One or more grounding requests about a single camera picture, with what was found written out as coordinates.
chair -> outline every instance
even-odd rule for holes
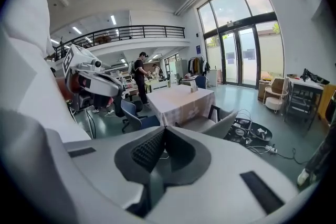
[[[156,116],[138,118],[136,116],[136,107],[134,104],[121,100],[121,109],[128,119],[134,131],[146,129],[149,127],[160,126],[160,122]]]
[[[217,123],[211,120],[214,110],[217,111]],[[193,118],[192,120],[187,121],[181,125],[175,123],[175,126],[223,139],[231,128],[231,125],[233,124],[237,114],[237,110],[227,112],[217,106],[212,105],[209,116],[207,118],[200,116]]]
[[[201,89],[206,89],[206,77],[205,76],[197,76],[195,78],[195,82],[197,87]]]
[[[118,96],[118,97],[115,97],[115,99],[113,100],[113,104],[114,104],[114,112],[116,114],[117,117],[125,117],[125,114],[124,112],[122,111],[121,109],[121,100],[122,100],[122,97],[121,96]],[[137,118],[146,118],[147,116],[139,116],[138,115],[138,112],[142,111],[143,109],[143,104],[141,101],[134,101],[133,104],[135,105],[135,114],[137,116]],[[125,128],[130,125],[128,119],[123,119],[122,120],[122,123],[124,124],[124,127],[121,129],[121,131],[124,133],[125,132]]]

white tablecloth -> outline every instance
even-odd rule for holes
[[[211,105],[215,105],[215,93],[198,89],[190,93],[190,86],[179,85],[147,94],[150,107],[162,126],[175,126],[196,116],[208,117]],[[216,121],[216,111],[212,120]]]

man in black clothing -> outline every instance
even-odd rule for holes
[[[135,82],[138,85],[139,96],[143,104],[147,104],[147,96],[145,89],[145,75],[148,76],[148,73],[143,69],[143,62],[148,55],[145,52],[140,53],[139,58],[134,63],[135,69]]]

metal railing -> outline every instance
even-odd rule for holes
[[[54,60],[57,61],[67,54],[71,44],[83,48],[102,45],[120,40],[137,39],[137,38],[185,38],[184,27],[169,25],[130,25],[107,28],[89,34],[82,35],[70,41],[67,41],[58,47],[54,47]]]

glass door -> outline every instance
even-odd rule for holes
[[[259,74],[256,30],[245,27],[222,35],[223,73],[226,84],[255,88]]]

